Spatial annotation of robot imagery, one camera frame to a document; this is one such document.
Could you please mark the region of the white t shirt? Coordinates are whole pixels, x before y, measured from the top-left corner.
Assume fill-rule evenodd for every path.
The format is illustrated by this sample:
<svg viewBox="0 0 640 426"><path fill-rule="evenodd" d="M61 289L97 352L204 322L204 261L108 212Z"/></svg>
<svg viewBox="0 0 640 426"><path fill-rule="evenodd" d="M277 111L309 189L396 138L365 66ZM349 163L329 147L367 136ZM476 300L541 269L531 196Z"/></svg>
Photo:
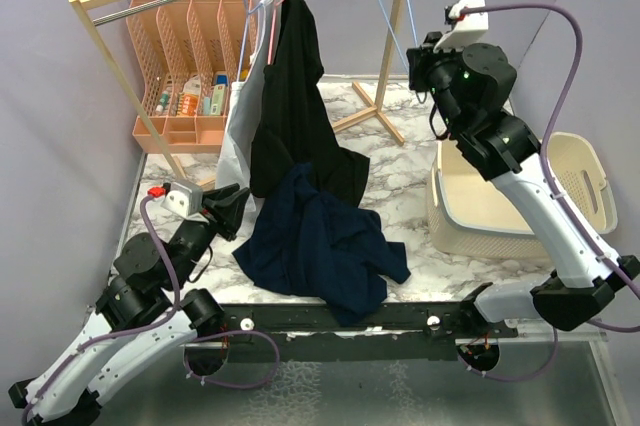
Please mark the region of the white t shirt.
<svg viewBox="0 0 640 426"><path fill-rule="evenodd" d="M256 47L249 57L249 71L242 81L231 84L229 114L216 170L216 187L239 184L248 187L251 144L261 118L268 42L271 27L271 0L261 0L256 11Z"/></svg>

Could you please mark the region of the navy blue t shirt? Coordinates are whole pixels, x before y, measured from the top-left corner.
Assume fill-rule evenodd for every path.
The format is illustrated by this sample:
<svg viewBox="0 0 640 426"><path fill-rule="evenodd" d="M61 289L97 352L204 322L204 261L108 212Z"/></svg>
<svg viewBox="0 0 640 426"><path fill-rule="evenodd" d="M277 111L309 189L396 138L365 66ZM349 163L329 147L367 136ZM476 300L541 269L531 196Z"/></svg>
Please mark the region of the navy blue t shirt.
<svg viewBox="0 0 640 426"><path fill-rule="evenodd" d="M311 173L308 164L290 170L233 257L256 286L319 298L339 325L351 326L386 300L388 281L409 279L406 247L385 238L377 212L316 189Z"/></svg>

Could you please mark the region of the black t shirt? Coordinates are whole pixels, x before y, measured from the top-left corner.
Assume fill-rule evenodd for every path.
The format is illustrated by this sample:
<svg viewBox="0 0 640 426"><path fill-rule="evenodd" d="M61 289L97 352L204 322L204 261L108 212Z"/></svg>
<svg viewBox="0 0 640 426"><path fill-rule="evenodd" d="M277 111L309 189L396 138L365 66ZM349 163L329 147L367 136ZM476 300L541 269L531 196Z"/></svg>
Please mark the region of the black t shirt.
<svg viewBox="0 0 640 426"><path fill-rule="evenodd" d="M261 117L251 144L250 189L266 198L297 164L309 181L351 206L364 195L370 159L338 144L318 88L324 75L315 18L305 0L284 0L278 45L264 68Z"/></svg>

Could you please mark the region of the pink hanger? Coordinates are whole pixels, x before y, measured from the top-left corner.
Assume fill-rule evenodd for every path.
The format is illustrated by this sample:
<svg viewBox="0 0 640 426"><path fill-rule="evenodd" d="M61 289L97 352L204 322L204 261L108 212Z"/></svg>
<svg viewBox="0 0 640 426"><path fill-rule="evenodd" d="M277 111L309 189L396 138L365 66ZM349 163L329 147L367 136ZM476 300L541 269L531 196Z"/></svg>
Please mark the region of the pink hanger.
<svg viewBox="0 0 640 426"><path fill-rule="evenodd" d="M281 3L282 3L282 0L271 0L272 12L271 12L271 27L270 27L268 54L267 54L268 65L271 65L273 63L274 55L277 49L276 41L277 41L277 28L278 28L278 10Z"/></svg>

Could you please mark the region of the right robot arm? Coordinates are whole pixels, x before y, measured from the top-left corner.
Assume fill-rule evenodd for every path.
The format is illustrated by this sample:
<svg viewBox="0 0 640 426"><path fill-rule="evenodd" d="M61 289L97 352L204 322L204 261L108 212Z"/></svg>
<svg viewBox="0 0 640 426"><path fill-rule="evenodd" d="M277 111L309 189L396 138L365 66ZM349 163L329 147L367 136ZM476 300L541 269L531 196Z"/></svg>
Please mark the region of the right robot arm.
<svg viewBox="0 0 640 426"><path fill-rule="evenodd" d="M481 337L507 319L542 319L572 331L592 323L622 288L633 288L639 261L622 256L555 182L540 140L505 111L517 72L498 46L442 51L431 32L407 50L409 87L428 93L463 158L520 213L554 266L540 284L489 284L459 313L461 329Z"/></svg>

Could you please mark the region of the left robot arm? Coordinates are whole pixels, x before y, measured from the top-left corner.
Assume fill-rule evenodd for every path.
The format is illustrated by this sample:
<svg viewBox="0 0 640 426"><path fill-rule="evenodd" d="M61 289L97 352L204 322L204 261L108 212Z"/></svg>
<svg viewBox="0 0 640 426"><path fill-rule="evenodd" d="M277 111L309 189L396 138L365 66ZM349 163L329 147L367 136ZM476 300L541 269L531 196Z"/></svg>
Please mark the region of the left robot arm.
<svg viewBox="0 0 640 426"><path fill-rule="evenodd" d="M204 289L182 289L217 236L235 239L250 192L237 184L202 192L166 183L142 200L177 207L184 219L169 241L153 228L131 237L78 336L40 376L9 389L25 425L90 425L129 381L170 351L226 328Z"/></svg>

